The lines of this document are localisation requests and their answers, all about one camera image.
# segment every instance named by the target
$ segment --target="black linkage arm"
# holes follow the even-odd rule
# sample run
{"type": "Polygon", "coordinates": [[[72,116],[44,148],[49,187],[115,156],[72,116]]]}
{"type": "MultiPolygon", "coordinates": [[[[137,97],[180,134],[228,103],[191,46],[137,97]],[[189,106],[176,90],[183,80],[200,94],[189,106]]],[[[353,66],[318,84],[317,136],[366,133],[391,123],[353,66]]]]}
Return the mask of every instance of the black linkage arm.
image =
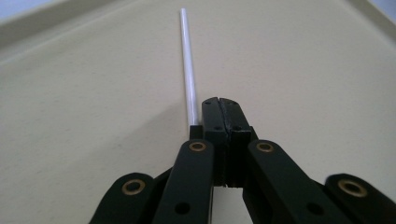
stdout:
{"type": "Polygon", "coordinates": [[[210,98],[173,168],[118,179],[91,223],[210,223],[213,187],[243,188],[254,223],[396,223],[396,204],[353,175],[310,179],[276,143],[259,140],[239,104],[210,98]]]}

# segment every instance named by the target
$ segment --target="beige surface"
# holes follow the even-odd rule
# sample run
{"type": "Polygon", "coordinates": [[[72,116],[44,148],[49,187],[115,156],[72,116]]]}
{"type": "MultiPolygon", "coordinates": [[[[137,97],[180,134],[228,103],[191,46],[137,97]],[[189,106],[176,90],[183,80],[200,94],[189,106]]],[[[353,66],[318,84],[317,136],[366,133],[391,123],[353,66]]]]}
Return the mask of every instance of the beige surface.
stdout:
{"type": "MultiPolygon", "coordinates": [[[[199,102],[240,103],[318,182],[349,173],[396,200],[395,42],[348,2],[78,4],[0,35],[0,223],[87,223],[118,177],[172,166],[181,7],[199,102]]],[[[213,223],[249,222],[240,190],[215,190],[213,223]]]]}

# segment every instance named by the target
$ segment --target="white plastic rod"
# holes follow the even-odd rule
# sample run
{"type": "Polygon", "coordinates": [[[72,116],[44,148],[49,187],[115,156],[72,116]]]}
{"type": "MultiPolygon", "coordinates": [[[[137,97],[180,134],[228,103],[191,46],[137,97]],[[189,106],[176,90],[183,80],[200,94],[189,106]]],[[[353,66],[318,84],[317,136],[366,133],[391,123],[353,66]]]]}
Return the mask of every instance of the white plastic rod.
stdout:
{"type": "Polygon", "coordinates": [[[180,10],[181,39],[183,43],[184,81],[186,85],[187,118],[189,125],[198,125],[198,108],[195,97],[194,73],[192,72],[192,59],[190,48],[189,23],[186,8],[180,10]]]}

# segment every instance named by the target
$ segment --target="hole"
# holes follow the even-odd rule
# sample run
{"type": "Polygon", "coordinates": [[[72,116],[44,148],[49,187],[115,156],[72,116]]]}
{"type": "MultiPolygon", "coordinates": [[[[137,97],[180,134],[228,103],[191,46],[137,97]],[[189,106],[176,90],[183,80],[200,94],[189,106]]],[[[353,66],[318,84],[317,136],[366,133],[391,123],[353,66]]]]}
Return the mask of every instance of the hole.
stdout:
{"type": "Polygon", "coordinates": [[[139,188],[140,188],[140,183],[137,182],[132,182],[126,186],[126,189],[129,191],[138,190],[139,188]]]}
{"type": "Polygon", "coordinates": [[[323,216],[324,210],[323,208],[318,205],[317,203],[309,203],[306,205],[306,209],[310,211],[312,214],[317,215],[317,216],[323,216]]]}
{"type": "Polygon", "coordinates": [[[272,151],[274,151],[273,146],[271,146],[268,143],[259,143],[259,144],[256,145],[256,148],[258,150],[260,150],[260,151],[263,151],[263,152],[272,152],[272,151]]]}
{"type": "Polygon", "coordinates": [[[241,126],[233,126],[233,130],[235,131],[241,131],[242,127],[241,126]]]}
{"type": "Polygon", "coordinates": [[[346,183],[346,189],[353,191],[355,193],[359,193],[361,192],[361,189],[359,189],[356,185],[350,184],[350,183],[346,183]]]}
{"type": "Polygon", "coordinates": [[[201,149],[203,146],[201,144],[193,144],[192,147],[194,149],[201,149]]]}
{"type": "Polygon", "coordinates": [[[352,180],[347,180],[347,179],[339,180],[338,188],[340,188],[343,192],[355,197],[363,198],[367,196],[367,189],[361,184],[352,180]]]}
{"type": "Polygon", "coordinates": [[[126,195],[136,195],[145,188],[146,184],[141,179],[132,179],[122,185],[122,193],[126,195]]]}
{"type": "Polygon", "coordinates": [[[190,212],[190,205],[187,203],[178,203],[175,206],[175,212],[180,215],[185,215],[190,212]]]}
{"type": "Polygon", "coordinates": [[[206,148],[206,145],[202,142],[193,142],[189,145],[189,148],[192,151],[203,151],[206,148]]]}

